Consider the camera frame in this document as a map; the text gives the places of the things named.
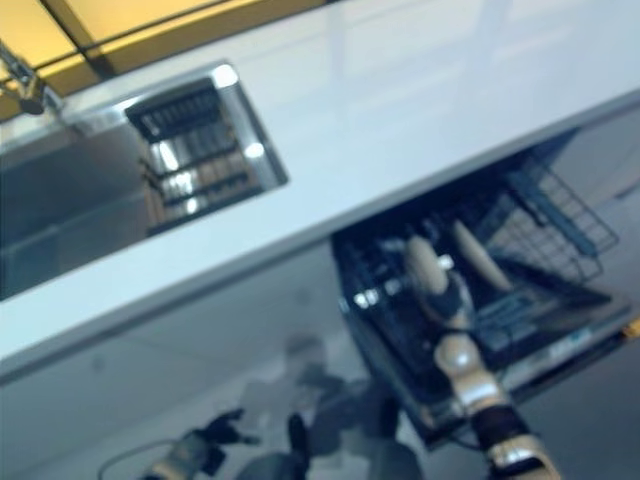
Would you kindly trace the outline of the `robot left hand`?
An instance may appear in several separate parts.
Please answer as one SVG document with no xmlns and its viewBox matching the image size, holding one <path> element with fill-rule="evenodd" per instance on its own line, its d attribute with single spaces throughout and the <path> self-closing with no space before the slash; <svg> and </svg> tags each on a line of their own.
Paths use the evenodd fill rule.
<svg viewBox="0 0 640 480">
<path fill-rule="evenodd" d="M 226 411 L 214 418 L 202 430 L 201 435 L 206 442 L 216 445 L 259 445 L 261 440 L 255 435 L 242 433 L 236 423 L 244 416 L 243 408 Z"/>
</svg>

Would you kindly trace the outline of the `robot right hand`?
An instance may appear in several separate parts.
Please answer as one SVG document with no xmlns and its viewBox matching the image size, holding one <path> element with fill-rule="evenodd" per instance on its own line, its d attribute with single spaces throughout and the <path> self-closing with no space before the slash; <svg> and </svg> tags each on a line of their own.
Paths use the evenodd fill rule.
<svg viewBox="0 0 640 480">
<path fill-rule="evenodd" d="M 418 297 L 427 314 L 449 330 L 470 331 L 474 305 L 468 285 L 456 270 L 444 270 L 437 260 L 421 260 Z"/>
</svg>

